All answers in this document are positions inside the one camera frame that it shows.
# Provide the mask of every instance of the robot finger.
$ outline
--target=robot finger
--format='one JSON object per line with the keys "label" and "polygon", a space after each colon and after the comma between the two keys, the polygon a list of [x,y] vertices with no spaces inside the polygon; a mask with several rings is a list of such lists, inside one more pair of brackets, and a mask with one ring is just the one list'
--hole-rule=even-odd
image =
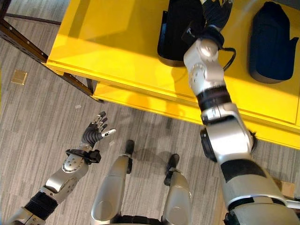
{"label": "robot finger", "polygon": [[114,133],[116,133],[116,129],[110,129],[109,131],[104,132],[103,134],[101,134],[102,138],[108,137]]}
{"label": "robot finger", "polygon": [[104,124],[103,126],[100,127],[100,132],[102,132],[105,128],[107,127],[107,124]]}

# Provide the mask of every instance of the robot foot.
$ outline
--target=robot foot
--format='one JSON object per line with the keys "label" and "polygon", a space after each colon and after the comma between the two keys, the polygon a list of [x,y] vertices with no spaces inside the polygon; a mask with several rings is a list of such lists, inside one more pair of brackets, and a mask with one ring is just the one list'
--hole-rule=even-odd
{"label": "robot foot", "polygon": [[171,177],[173,175],[174,169],[176,169],[177,164],[179,163],[179,155],[178,154],[173,154],[169,158],[167,167],[166,167],[166,172],[165,172],[165,180],[164,184],[166,186],[170,186],[171,183]]}

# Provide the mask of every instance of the silver arm casing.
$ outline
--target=silver arm casing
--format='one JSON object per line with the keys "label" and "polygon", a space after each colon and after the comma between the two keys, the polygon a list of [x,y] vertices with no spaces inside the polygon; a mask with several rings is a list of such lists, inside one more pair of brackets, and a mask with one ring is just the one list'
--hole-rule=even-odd
{"label": "silver arm casing", "polygon": [[[89,145],[84,143],[80,144],[77,149],[87,152],[92,150]],[[78,181],[87,173],[88,168],[88,164],[82,157],[70,154],[63,162],[61,168],[40,188],[40,192],[45,193],[59,204],[74,190]],[[19,223],[24,225],[43,225],[45,221],[26,208],[21,207],[5,224],[15,225]]]}
{"label": "silver arm casing", "polygon": [[[218,47],[208,39],[196,40],[184,55],[189,85],[198,96],[225,86],[218,63]],[[201,118],[221,169],[221,185],[229,221],[241,225],[299,225],[296,214],[270,175],[250,153],[253,139],[231,101],[202,111]]]}

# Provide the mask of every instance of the black cable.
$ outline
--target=black cable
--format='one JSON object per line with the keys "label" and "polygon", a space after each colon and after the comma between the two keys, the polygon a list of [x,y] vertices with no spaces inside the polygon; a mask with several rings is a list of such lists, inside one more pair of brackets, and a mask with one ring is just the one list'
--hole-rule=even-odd
{"label": "black cable", "polygon": [[224,50],[226,52],[233,52],[233,55],[231,57],[231,59],[228,61],[228,63],[226,63],[226,65],[223,67],[223,70],[226,71],[230,66],[231,64],[233,63],[234,59],[235,59],[235,56],[236,56],[236,51],[234,48],[221,48],[221,50]]}

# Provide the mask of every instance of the robotic hand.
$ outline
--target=robotic hand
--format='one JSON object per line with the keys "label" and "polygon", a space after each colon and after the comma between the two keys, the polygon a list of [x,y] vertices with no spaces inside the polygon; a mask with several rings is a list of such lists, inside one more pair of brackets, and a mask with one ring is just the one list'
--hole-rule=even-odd
{"label": "robotic hand", "polygon": [[206,28],[184,55],[189,85],[197,97],[204,154],[220,165],[223,197],[228,213],[226,225],[299,225],[288,201],[268,172],[251,157],[255,137],[249,132],[224,82],[218,51],[224,38],[231,5],[201,0]]}
{"label": "robotic hand", "polygon": [[115,133],[107,132],[105,112],[99,113],[82,135],[81,143],[76,149],[67,150],[67,159],[30,201],[21,207],[8,221],[7,225],[43,225],[55,208],[73,191],[78,181],[87,173],[89,165],[99,163],[101,156],[93,150],[96,142]]}

